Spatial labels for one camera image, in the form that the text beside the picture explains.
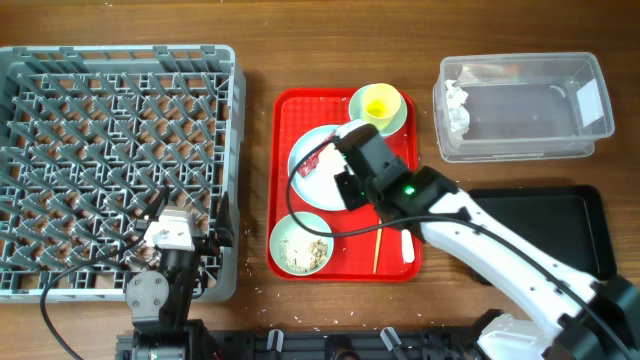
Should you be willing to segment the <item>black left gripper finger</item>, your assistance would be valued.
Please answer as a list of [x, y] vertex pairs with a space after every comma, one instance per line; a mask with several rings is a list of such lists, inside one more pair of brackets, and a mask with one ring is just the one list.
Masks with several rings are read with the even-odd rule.
[[231, 219], [229, 194], [225, 192], [216, 208], [213, 226], [215, 241], [219, 246], [232, 247], [235, 238]]
[[138, 216], [140, 220], [157, 220], [160, 213], [169, 201], [170, 188], [165, 185], [157, 196], [147, 205], [147, 207]]

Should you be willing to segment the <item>white round plate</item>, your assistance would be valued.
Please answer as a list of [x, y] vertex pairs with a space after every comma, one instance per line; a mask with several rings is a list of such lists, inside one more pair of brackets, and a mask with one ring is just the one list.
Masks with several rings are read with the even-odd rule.
[[[288, 159], [288, 172], [318, 144], [331, 137], [334, 132], [340, 138], [348, 132], [363, 126], [361, 119], [343, 125], [323, 125], [316, 127], [301, 136], [293, 146]], [[293, 190], [309, 205], [326, 211], [342, 211], [346, 209], [340, 195], [335, 176], [346, 171], [353, 175], [352, 168], [346, 163], [342, 154], [334, 145], [328, 145], [318, 153], [319, 163], [309, 174], [297, 173], [292, 181]]]

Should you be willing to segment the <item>red snack wrapper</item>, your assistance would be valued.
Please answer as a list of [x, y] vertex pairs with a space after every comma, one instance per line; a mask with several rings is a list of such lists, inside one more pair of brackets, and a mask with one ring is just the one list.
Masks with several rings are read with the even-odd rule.
[[298, 174], [305, 178], [314, 171], [337, 173], [343, 167], [343, 157], [335, 147], [336, 139], [336, 136], [328, 137], [329, 143], [305, 160], [298, 168]]

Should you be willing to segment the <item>light green food bowl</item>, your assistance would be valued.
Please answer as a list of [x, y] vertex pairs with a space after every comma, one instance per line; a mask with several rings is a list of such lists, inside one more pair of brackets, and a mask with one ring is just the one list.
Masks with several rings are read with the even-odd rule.
[[286, 215], [271, 231], [268, 250], [277, 270], [285, 275], [305, 277], [328, 264], [334, 240], [304, 230], [291, 215]]

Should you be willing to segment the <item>yellow plastic cup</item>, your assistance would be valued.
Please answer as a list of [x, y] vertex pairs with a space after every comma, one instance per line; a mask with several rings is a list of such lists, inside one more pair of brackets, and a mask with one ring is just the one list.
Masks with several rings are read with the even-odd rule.
[[399, 112], [401, 104], [402, 96], [392, 85], [367, 85], [361, 97], [361, 118], [378, 130], [384, 130]]

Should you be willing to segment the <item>rice and nut scraps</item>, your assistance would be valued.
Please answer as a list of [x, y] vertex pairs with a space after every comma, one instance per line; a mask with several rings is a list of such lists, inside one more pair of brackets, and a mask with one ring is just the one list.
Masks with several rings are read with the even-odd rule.
[[313, 235], [288, 235], [280, 246], [281, 259], [294, 271], [309, 273], [318, 269], [327, 260], [329, 244]]

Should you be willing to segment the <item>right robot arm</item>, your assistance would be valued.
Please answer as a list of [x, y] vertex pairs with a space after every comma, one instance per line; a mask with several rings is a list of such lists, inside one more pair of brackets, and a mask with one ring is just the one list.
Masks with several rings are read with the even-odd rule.
[[410, 170], [364, 122], [332, 140], [346, 162], [337, 184], [348, 209], [373, 205], [385, 227], [462, 261], [526, 314], [491, 310], [478, 331], [490, 359], [636, 359], [639, 290], [615, 276], [600, 282], [541, 251], [430, 167]]

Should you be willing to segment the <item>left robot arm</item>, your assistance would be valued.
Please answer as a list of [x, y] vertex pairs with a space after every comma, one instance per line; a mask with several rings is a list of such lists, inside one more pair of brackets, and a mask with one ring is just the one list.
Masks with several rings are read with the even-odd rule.
[[161, 254], [155, 270], [135, 275], [126, 285], [125, 300], [132, 311], [133, 334], [119, 336], [115, 357], [119, 360], [222, 359], [223, 349], [201, 319], [188, 318], [199, 279], [200, 259], [215, 249], [231, 246], [229, 196], [220, 203], [213, 233], [195, 226], [192, 213], [169, 204], [165, 186], [135, 220], [140, 240]]

